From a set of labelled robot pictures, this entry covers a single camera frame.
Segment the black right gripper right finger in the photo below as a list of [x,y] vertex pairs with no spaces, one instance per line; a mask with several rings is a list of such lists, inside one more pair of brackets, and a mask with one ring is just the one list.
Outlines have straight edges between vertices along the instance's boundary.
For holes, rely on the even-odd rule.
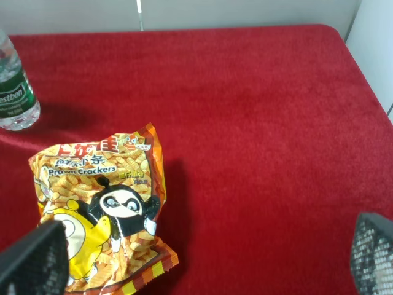
[[358,215],[350,267],[359,294],[392,294],[390,219],[377,213]]

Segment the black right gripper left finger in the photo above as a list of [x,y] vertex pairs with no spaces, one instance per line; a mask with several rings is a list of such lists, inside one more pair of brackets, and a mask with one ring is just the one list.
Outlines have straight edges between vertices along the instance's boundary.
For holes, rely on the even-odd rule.
[[1,253],[1,294],[64,294],[68,282],[65,229],[47,221]]

